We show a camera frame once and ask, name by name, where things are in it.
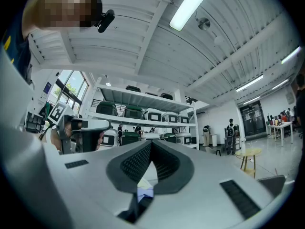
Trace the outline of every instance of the cable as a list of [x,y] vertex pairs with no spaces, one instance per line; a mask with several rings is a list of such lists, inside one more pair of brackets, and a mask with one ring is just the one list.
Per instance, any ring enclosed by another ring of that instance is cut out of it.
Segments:
[[42,140],[44,135],[47,133],[47,130],[55,126],[55,124],[51,124],[45,131],[39,136],[39,140]]

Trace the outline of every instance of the green tree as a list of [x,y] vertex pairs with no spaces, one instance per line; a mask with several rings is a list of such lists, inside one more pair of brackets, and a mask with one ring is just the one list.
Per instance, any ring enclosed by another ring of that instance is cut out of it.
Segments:
[[[72,87],[70,83],[67,83],[67,84],[66,84],[66,87],[76,96],[77,92],[76,92],[76,88],[75,88],[75,87]],[[54,94],[55,94],[56,96],[59,96],[59,93],[60,93],[60,92],[61,92],[61,89],[58,87],[58,88],[55,90]]]

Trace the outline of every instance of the poster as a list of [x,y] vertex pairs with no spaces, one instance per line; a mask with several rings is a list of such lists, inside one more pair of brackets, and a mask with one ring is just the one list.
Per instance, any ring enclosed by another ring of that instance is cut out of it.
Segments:
[[261,113],[259,112],[259,110],[256,110],[255,111],[255,118],[258,118],[261,116]]
[[251,117],[250,117],[250,114],[246,114],[246,120],[250,120],[251,119]]

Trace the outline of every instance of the ceiling lamp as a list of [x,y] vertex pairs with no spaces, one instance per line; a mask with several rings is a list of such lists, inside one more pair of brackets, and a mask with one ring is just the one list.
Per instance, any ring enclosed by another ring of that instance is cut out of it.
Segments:
[[258,96],[258,97],[256,97],[256,98],[254,98],[254,99],[251,99],[251,100],[249,100],[249,101],[247,101],[247,102],[244,102],[243,104],[248,104],[248,103],[250,103],[250,102],[252,102],[252,101],[254,101],[254,100],[256,100],[256,99],[259,99],[261,96]]
[[286,58],[282,60],[282,64],[290,60],[293,56],[295,56],[298,52],[301,51],[301,47],[296,48],[291,54],[289,54]]
[[181,31],[202,1],[203,0],[184,0],[173,16],[170,27],[177,31]]
[[283,82],[279,83],[278,85],[276,85],[274,88],[272,88],[272,90],[274,90],[275,88],[278,88],[279,86],[285,84],[286,82],[288,82],[289,79],[284,80]]
[[248,86],[251,86],[251,85],[254,84],[255,82],[257,82],[257,81],[263,79],[263,77],[264,77],[264,75],[261,75],[261,76],[257,77],[256,79],[254,79],[253,81],[250,81],[250,82],[247,83],[246,85],[243,85],[242,87],[237,88],[236,91],[239,92],[239,91],[241,91],[241,90],[247,88]]
[[211,23],[207,18],[201,18],[196,20],[198,21],[198,28],[202,31],[206,31],[211,26]]

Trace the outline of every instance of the window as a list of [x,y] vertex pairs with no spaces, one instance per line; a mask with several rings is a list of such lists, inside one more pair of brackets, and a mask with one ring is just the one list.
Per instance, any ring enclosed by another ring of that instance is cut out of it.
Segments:
[[74,71],[68,79],[66,86],[75,96],[77,96],[77,93],[80,90],[83,81],[84,78],[81,73],[79,71]]
[[81,72],[63,70],[50,92],[48,101],[56,103],[59,99],[78,114],[87,89],[88,84]]
[[84,93],[85,93],[85,91],[86,91],[86,89],[87,89],[87,86],[88,86],[87,83],[84,82],[83,85],[82,85],[82,87],[81,87],[80,92],[79,92],[78,95],[77,95],[77,98],[78,98],[79,100],[82,100],[82,98],[83,98],[83,96],[84,96]]
[[74,111],[76,114],[78,114],[79,110],[80,110],[80,105],[79,105],[78,103],[75,103],[74,108],[73,108],[73,111]]

